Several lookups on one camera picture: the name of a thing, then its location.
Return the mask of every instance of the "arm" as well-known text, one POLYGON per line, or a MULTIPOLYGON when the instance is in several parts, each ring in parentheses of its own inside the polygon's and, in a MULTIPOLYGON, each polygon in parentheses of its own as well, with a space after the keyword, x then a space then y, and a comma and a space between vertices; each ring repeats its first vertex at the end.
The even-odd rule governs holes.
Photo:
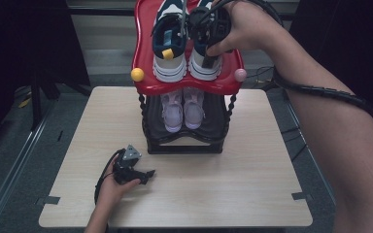
MULTIPOLYGON (((114 161, 109 165, 105 175, 112 173, 114 161)), ((114 208, 118 205, 120 199, 122 199, 123 194, 139 183, 140 180, 137 179, 124 185, 119 185, 115 182, 113 175, 106 175, 104 182, 102 182, 98 201, 92 215, 90 216, 85 233, 104 233, 108 219, 114 208)))
MULTIPOLYGON (((208 49, 210 55, 264 50, 288 81, 352 93, 261 8, 242 1, 226 8, 232 31, 208 49)), ((373 232, 373 118, 340 101, 292 91, 288 96, 309 148, 334 189, 334 232, 373 232)))

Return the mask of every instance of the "red shoe rack top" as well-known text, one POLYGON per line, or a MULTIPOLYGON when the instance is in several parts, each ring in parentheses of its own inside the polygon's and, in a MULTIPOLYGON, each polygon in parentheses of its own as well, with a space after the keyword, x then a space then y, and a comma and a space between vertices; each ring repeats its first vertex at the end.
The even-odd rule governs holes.
MULTIPOLYGON (((230 95, 236 94, 241 83, 234 78, 237 69, 244 69, 241 54, 238 50, 222 55, 222 68, 220 75, 213 81, 200 81, 194 78, 189 71, 176 83, 164 83, 159 81, 153 74, 153 22, 156 13, 163 0, 138 0, 135 6, 135 22, 138 33, 135 54, 132 60, 132 69, 141 68, 144 71, 144 79, 134 82, 139 93, 145 95, 158 95, 167 93, 185 86, 200 88, 204 91, 230 95)), ((187 1, 188 11, 191 12, 198 4, 198 0, 187 1)), ((193 42, 189 40, 186 44, 186 61, 189 61, 193 42)))

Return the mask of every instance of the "forearm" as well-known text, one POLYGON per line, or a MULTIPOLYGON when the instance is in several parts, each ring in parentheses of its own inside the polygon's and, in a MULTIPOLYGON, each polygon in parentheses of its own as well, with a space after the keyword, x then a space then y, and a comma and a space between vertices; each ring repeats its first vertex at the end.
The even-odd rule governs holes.
MULTIPOLYGON (((352 93, 288 32, 274 33, 265 51, 284 79, 352 93)), ((309 148, 335 190, 335 231, 373 232, 373 118, 337 100, 293 91, 288 96, 309 148)))
POLYGON ((104 233, 112 209, 96 206, 90 216, 85 233, 104 233))

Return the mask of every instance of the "yellow ball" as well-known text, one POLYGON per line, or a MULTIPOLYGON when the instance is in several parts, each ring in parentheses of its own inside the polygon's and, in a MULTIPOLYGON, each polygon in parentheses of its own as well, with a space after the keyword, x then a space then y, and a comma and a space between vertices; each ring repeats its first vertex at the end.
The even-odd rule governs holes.
POLYGON ((140 82, 144 79, 144 71, 140 68, 135 68, 131 71, 131 78, 135 82, 140 82))

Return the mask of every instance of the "finger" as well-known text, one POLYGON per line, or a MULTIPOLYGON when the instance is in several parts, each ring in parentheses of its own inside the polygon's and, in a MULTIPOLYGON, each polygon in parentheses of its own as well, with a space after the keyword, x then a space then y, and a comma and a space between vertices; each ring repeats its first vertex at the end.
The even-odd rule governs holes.
POLYGON ((136 185, 138 185, 139 183, 141 183, 141 180, 139 180, 139 179, 135 179, 135 180, 132 180, 132 181, 130 181, 130 182, 124 184, 124 185, 122 186, 122 188, 123 188, 124 192, 127 192, 127 191, 129 191, 130 189, 132 189, 133 187, 135 187, 136 185))
POLYGON ((105 172, 105 175, 106 174, 110 174, 110 173, 112 173, 114 171, 114 164, 117 161, 118 156, 119 156, 119 154, 115 155, 115 157, 112 159, 112 161, 108 165, 108 168, 107 168, 107 171, 105 172))
POLYGON ((211 4, 211 7, 214 7, 215 5, 217 5, 219 1, 220 0, 214 0, 213 3, 211 4))
POLYGON ((210 56, 217 56, 217 55, 221 55, 223 52, 226 52, 228 50, 233 50, 233 49, 235 48, 231 46, 231 44, 229 43, 229 38, 226 37, 222 41, 209 47, 207 49, 207 54, 210 56))

